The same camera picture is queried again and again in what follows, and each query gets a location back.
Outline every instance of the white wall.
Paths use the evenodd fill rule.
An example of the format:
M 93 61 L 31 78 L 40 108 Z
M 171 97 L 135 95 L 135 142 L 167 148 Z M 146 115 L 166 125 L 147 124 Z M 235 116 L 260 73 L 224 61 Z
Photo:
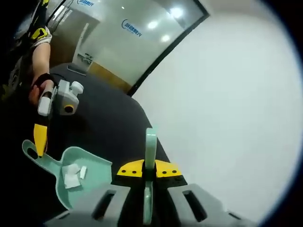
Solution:
M 188 183 L 260 222 L 298 163 L 302 72 L 291 41 L 266 8 L 251 0 L 202 4 L 212 15 L 133 98 Z

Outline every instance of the trash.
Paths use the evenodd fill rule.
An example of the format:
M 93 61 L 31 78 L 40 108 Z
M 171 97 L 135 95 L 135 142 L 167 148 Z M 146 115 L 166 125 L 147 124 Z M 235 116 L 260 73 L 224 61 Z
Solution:
M 80 184 L 78 176 L 76 174 L 74 174 L 74 175 L 65 174 L 64 185 L 65 185 L 66 189 L 69 189 L 69 188 L 78 187 L 81 184 Z
M 87 167 L 86 166 L 82 166 L 82 168 L 80 170 L 80 178 L 81 179 L 85 178 L 86 170 L 87 170 Z
M 80 171 L 80 168 L 76 163 L 68 165 L 68 166 L 62 166 L 63 176 L 65 174 L 74 175 L 74 174 L 77 174 L 79 171 Z

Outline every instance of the glass partition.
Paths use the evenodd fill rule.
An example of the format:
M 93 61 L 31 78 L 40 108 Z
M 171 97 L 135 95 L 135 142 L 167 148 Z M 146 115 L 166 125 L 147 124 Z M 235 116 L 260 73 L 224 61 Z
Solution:
M 48 25 L 51 65 L 73 62 L 127 92 L 205 16 L 193 0 L 67 0 Z

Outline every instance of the blue text logo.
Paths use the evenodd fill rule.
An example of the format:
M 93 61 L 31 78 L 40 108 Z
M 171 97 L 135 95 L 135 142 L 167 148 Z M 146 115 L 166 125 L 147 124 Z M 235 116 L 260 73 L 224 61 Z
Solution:
M 142 33 L 138 31 L 138 29 L 136 29 L 133 25 L 131 25 L 130 23 L 127 22 L 127 19 L 125 19 L 124 21 L 122 21 L 121 24 L 123 29 L 128 30 L 129 32 L 138 35 L 139 37 L 142 36 Z
M 79 5 L 85 5 L 85 6 L 93 6 L 94 3 L 91 1 L 87 1 L 87 0 L 77 0 L 77 3 Z

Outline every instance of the teal dustpan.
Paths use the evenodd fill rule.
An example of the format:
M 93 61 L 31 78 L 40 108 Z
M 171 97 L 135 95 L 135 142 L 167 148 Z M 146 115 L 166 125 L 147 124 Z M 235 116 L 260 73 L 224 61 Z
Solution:
M 112 163 L 79 147 L 67 148 L 63 152 L 60 161 L 53 159 L 47 154 L 34 159 L 28 154 L 27 150 L 30 148 L 36 152 L 36 147 L 31 141 L 23 141 L 22 149 L 24 154 L 38 166 L 42 167 L 56 177 L 57 197 L 62 205 L 68 210 L 73 208 L 73 205 L 76 203 L 79 197 L 83 196 L 83 194 L 98 187 L 102 183 L 111 183 L 112 181 Z M 73 163 L 76 163 L 79 167 L 86 166 L 86 175 L 83 180 L 79 179 L 81 186 L 66 189 L 64 186 L 64 178 L 61 168 L 62 166 L 68 166 Z

